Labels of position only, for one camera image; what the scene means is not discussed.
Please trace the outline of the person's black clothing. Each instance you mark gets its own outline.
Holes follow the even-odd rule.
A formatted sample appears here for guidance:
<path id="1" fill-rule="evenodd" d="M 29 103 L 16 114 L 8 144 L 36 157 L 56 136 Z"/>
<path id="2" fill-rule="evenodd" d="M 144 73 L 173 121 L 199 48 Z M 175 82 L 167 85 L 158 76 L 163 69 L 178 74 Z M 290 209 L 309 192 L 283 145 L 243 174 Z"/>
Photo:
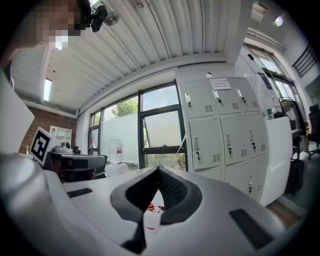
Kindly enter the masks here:
<path id="1" fill-rule="evenodd" d="M 15 83 L 12 78 L 12 62 L 11 61 L 4 67 L 4 73 L 9 82 L 9 85 L 14 89 Z"/>

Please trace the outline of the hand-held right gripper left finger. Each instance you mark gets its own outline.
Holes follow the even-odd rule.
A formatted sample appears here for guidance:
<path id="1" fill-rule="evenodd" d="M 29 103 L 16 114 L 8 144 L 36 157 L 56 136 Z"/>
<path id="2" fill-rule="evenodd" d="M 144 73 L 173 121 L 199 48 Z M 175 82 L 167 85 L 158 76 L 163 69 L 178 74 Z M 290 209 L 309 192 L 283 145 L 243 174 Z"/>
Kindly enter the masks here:
<path id="1" fill-rule="evenodd" d="M 80 213 L 112 242 L 140 254 L 147 247 L 144 213 L 158 190 L 154 167 L 119 176 L 63 184 Z"/>

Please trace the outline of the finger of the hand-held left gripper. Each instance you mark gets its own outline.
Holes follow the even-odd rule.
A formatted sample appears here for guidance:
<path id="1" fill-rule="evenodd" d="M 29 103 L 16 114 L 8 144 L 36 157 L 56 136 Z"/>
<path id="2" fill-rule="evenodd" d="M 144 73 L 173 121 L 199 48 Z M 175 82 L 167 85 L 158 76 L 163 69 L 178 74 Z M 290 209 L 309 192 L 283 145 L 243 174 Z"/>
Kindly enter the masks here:
<path id="1" fill-rule="evenodd" d="M 105 172 L 108 157 L 106 155 L 75 155 L 74 179 L 94 180 Z"/>

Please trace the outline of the white counter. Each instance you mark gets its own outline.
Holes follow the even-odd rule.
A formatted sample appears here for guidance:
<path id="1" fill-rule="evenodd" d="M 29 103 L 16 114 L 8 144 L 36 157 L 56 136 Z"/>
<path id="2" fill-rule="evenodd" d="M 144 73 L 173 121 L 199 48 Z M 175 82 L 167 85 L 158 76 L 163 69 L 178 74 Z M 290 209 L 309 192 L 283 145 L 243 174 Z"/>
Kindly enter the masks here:
<path id="1" fill-rule="evenodd" d="M 280 117 L 265 122 L 267 132 L 267 169 L 259 203 L 265 207 L 285 192 L 293 153 L 290 120 Z"/>

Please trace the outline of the white paper notice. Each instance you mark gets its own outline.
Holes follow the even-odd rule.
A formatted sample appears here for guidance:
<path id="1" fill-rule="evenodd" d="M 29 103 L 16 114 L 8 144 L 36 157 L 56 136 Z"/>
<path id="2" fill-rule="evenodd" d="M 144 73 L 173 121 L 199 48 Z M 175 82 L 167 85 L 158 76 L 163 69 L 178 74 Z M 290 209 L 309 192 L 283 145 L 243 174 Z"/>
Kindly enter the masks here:
<path id="1" fill-rule="evenodd" d="M 209 80 L 214 91 L 231 90 L 231 86 L 226 78 L 214 78 Z"/>

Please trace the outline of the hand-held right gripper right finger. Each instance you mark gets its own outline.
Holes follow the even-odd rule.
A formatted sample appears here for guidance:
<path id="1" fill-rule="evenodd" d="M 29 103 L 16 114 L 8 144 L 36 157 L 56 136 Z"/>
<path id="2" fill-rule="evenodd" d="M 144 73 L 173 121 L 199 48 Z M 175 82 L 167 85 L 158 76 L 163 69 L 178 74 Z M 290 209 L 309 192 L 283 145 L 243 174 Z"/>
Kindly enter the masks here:
<path id="1" fill-rule="evenodd" d="M 285 231 L 277 216 L 222 181 L 159 167 L 164 200 L 150 256 L 252 256 Z"/>

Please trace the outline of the clear water jug red label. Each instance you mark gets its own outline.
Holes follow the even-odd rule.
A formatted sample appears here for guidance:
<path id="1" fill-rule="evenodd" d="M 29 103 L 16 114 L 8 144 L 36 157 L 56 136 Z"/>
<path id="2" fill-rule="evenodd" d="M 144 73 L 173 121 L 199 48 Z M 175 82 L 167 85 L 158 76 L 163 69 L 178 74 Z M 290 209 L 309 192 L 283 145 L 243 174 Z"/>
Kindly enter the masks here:
<path id="1" fill-rule="evenodd" d="M 123 162 L 123 143 L 120 139 L 109 139 L 108 142 L 109 161 L 112 164 Z"/>

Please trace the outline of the white shelf unit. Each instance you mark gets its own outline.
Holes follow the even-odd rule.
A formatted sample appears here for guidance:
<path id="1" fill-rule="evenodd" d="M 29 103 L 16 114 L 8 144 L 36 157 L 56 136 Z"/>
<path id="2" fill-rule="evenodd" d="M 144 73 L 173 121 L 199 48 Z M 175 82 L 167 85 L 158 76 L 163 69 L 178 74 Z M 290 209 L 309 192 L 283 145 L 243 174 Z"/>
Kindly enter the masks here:
<path id="1" fill-rule="evenodd" d="M 50 133 L 60 140 L 59 146 L 66 147 L 67 149 L 71 149 L 72 142 L 72 130 L 68 128 L 58 127 L 58 126 L 50 126 Z"/>

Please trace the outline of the grey metal locker cabinet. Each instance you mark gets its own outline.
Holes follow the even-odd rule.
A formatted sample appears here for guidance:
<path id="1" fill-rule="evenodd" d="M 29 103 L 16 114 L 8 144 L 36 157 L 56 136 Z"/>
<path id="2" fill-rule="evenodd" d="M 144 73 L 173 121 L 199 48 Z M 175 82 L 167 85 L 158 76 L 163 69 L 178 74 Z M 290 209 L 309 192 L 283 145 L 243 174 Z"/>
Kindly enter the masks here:
<path id="1" fill-rule="evenodd" d="M 267 172 L 268 139 L 258 99 L 245 77 L 226 77 L 231 86 L 227 90 L 213 90 L 210 79 L 213 78 L 185 81 L 179 87 L 185 111 L 189 170 L 225 182 L 260 201 Z M 211 118 L 219 123 L 221 165 L 195 170 L 190 121 Z"/>

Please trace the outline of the locker door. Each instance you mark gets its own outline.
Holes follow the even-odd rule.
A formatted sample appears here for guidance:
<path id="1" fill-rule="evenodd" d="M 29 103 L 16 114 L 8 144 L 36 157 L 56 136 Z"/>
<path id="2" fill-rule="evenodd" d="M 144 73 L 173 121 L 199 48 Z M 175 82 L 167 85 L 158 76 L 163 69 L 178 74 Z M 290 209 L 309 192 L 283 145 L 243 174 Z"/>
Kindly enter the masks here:
<path id="1" fill-rule="evenodd" d="M 218 167 L 222 164 L 221 136 L 216 118 L 195 119 L 189 122 L 192 140 L 193 168 Z"/>

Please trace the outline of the round white ceiling device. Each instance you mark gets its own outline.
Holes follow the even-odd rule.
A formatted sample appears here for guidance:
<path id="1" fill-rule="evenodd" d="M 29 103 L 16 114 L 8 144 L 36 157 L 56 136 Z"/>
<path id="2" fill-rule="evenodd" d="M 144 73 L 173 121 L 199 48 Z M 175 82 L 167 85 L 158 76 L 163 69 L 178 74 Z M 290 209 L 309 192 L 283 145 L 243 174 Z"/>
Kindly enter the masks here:
<path id="1" fill-rule="evenodd" d="M 104 24 L 111 27 L 116 25 L 120 20 L 120 14 L 116 11 L 108 12 L 106 18 L 104 19 Z"/>

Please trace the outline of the green label bottle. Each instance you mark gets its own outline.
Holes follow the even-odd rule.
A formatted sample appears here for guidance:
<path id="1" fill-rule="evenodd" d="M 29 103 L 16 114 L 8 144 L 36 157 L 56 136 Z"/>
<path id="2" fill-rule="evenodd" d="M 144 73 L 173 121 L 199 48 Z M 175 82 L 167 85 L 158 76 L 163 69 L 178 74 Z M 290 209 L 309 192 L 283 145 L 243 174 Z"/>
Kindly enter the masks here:
<path id="1" fill-rule="evenodd" d="M 265 100 L 265 117 L 268 119 L 268 120 L 272 120 L 274 119 L 274 104 L 272 102 L 270 102 L 269 100 Z"/>

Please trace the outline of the black framed window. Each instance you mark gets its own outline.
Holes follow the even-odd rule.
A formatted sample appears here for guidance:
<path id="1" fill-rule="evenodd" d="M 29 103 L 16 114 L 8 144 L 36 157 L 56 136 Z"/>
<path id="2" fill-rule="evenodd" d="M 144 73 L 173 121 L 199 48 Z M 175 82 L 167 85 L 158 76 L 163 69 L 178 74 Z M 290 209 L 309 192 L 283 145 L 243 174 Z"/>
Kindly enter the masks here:
<path id="1" fill-rule="evenodd" d="M 164 166 L 188 170 L 186 132 L 175 80 L 139 90 L 92 113 L 88 154 L 107 156 L 109 139 L 122 141 L 129 171 Z"/>

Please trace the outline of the white cardboard box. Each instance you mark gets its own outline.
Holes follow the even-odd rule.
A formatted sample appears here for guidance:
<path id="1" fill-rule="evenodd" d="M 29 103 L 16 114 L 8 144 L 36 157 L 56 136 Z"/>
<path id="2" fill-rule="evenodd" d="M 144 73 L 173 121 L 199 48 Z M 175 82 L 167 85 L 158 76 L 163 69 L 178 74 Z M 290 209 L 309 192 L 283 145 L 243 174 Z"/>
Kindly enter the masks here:
<path id="1" fill-rule="evenodd" d="M 128 166 L 125 163 L 108 164 L 105 166 L 105 172 L 108 177 L 123 175 L 128 172 Z"/>

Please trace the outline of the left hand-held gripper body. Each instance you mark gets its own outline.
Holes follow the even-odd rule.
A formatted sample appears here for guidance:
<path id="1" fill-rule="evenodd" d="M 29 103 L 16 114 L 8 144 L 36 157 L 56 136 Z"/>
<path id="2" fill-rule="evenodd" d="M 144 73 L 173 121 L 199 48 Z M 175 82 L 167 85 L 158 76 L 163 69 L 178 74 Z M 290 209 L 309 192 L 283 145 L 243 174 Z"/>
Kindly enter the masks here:
<path id="1" fill-rule="evenodd" d="M 51 133 L 38 127 L 31 143 L 30 154 L 44 170 L 55 172 L 62 181 L 61 156 L 71 155 L 73 153 L 53 152 L 54 147 L 59 146 L 60 142 L 61 141 Z"/>

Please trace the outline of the black wall rack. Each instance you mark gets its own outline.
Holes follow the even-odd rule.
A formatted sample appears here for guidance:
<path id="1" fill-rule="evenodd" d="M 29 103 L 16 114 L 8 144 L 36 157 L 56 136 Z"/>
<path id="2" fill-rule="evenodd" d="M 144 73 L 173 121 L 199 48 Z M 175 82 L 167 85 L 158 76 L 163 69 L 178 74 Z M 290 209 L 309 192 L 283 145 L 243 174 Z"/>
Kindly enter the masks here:
<path id="1" fill-rule="evenodd" d="M 302 78 L 317 62 L 317 54 L 309 43 L 300 57 L 294 62 L 292 67 Z"/>

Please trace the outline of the blue poster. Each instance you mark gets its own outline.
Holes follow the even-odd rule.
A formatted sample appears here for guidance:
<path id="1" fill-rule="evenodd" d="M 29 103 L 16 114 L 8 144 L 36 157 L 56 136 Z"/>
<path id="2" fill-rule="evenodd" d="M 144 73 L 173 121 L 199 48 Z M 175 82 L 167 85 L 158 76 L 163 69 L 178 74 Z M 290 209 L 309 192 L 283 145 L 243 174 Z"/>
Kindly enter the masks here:
<path id="1" fill-rule="evenodd" d="M 272 88 L 272 86 L 271 86 L 271 84 L 270 84 L 270 82 L 268 80 L 268 77 L 264 73 L 261 73 L 261 72 L 258 72 L 257 74 L 262 78 L 266 88 L 268 90 L 272 90 L 273 88 Z"/>

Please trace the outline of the long ceiling light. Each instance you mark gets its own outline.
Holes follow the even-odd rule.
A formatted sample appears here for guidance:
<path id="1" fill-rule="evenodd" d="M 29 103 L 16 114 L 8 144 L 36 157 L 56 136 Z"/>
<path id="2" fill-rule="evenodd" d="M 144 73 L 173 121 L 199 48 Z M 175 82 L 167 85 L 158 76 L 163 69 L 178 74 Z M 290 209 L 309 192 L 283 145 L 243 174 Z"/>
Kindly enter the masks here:
<path id="1" fill-rule="evenodd" d="M 51 87 L 52 87 L 52 81 L 48 78 L 44 80 L 43 85 L 43 100 L 44 101 L 50 101 L 50 94 L 51 94 Z"/>

